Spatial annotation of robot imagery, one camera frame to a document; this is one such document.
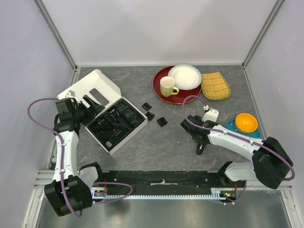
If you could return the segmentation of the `black comb guard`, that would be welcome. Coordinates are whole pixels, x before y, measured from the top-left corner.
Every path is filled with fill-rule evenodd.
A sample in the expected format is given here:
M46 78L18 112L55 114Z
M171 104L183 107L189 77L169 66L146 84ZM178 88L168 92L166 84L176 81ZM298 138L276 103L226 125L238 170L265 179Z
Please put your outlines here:
M151 113L151 112L147 112L147 113L145 114L145 116L147 117L147 119L148 119L149 121L152 121L153 118L155 117L155 114L153 114L153 113Z
M149 111L151 108L152 108L152 106L149 104L149 103L144 103L143 105L142 105L142 108L145 110L145 111Z
M168 123L168 121L164 117L161 117L157 119L157 123L160 127L164 127Z

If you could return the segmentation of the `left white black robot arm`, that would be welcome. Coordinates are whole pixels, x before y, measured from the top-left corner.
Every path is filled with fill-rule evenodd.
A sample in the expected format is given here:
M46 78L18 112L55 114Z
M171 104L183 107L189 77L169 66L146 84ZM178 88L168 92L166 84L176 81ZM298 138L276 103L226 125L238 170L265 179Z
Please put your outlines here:
M74 97L56 101L57 115L53 132L57 143L55 173L50 184L45 185L44 193L56 214L60 217L74 214L77 217L93 204L91 188L104 182L100 165L93 162L76 165L76 150L79 130L82 124L93 119L94 114Z

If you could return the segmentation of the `small oil bottle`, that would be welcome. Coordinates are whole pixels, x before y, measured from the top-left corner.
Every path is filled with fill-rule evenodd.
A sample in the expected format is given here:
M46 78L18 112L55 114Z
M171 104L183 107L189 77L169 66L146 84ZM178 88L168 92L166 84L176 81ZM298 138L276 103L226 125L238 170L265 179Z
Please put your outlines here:
M106 146L110 148L110 147L112 147L112 143L110 141L107 141Z

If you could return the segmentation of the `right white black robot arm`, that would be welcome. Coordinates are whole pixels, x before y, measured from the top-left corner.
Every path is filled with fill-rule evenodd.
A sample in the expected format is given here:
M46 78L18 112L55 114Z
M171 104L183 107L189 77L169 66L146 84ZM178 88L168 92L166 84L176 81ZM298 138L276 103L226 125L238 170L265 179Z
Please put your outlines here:
M197 143L197 154L208 144L229 149L247 159L247 162L226 162L218 171L218 183L223 187L236 181L258 180L271 189L277 189L293 167L293 162L273 137L258 139L231 131L212 120L189 115L181 122L182 128Z

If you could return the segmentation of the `white clipper kit box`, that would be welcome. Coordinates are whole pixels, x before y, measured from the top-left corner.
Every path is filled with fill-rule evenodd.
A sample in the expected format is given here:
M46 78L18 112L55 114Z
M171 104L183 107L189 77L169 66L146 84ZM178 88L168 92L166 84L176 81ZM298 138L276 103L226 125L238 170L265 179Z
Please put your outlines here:
M91 113L89 104L83 96L104 106L100 113ZM84 78L57 95L58 99L75 98L90 112L84 122L86 130L108 152L113 155L128 140L138 133L147 123L147 117L121 95L120 88L106 77L99 69L95 69Z

